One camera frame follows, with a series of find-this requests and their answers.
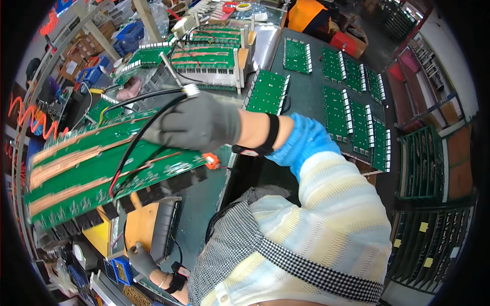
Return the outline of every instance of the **orange coiled cable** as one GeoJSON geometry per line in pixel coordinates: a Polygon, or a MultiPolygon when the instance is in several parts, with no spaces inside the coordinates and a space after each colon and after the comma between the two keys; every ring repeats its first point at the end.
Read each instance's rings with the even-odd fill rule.
{"type": "MultiPolygon", "coordinates": [[[[43,138],[48,139],[48,137],[51,135],[51,132],[54,131],[53,136],[54,136],[54,139],[56,139],[57,134],[58,134],[58,121],[53,121],[51,127],[49,128],[48,132],[46,133],[46,114],[41,112],[42,115],[39,116],[39,112],[36,111],[37,107],[34,105],[29,106],[23,114],[22,98],[19,96],[17,98],[15,98],[15,100],[13,100],[13,98],[14,98],[14,96],[12,94],[10,94],[10,109],[8,111],[8,115],[10,116],[10,114],[12,113],[12,110],[14,109],[15,104],[17,102],[19,102],[19,104],[20,104],[19,117],[17,118],[17,123],[19,126],[22,126],[22,123],[24,122],[26,116],[31,115],[30,127],[31,127],[32,133],[34,133],[34,131],[37,129],[37,127],[40,124],[42,124],[43,125],[43,138]],[[36,123],[36,125],[34,125],[34,120],[36,119],[36,117],[39,117],[39,119],[37,119],[37,123],[36,123]]],[[[66,127],[65,130],[63,131],[63,135],[67,132],[68,132],[68,127],[66,127]]]]}

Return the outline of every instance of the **yellow wire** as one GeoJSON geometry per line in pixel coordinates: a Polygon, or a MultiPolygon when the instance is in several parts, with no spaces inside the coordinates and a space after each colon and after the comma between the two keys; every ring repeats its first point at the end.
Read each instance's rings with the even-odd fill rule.
{"type": "Polygon", "coordinates": [[[102,121],[104,121],[104,112],[109,108],[109,106],[107,106],[106,108],[104,108],[103,111],[100,112],[100,120],[98,121],[98,126],[100,126],[102,124],[102,121]]]}

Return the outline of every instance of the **orange vest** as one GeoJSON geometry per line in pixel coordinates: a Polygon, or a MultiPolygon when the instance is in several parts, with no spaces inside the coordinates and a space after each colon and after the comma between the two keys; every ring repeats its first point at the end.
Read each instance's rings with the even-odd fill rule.
{"type": "Polygon", "coordinates": [[[297,0],[288,12],[288,28],[303,32],[311,20],[323,9],[326,10],[323,4],[317,0],[297,0]]]}

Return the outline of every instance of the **white tape roll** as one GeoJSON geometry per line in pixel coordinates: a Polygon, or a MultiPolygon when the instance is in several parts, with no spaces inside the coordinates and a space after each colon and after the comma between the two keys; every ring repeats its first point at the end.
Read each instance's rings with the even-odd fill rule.
{"type": "Polygon", "coordinates": [[[236,10],[239,11],[239,12],[243,12],[243,11],[248,11],[251,8],[252,8],[252,4],[250,4],[250,3],[242,3],[242,4],[238,4],[237,5],[236,10]]]}

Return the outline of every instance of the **white connector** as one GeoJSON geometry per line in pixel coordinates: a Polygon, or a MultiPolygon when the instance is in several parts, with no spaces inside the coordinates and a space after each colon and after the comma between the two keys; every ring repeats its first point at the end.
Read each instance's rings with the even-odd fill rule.
{"type": "Polygon", "coordinates": [[[184,85],[183,88],[187,98],[195,98],[201,92],[196,84],[184,85]]]}

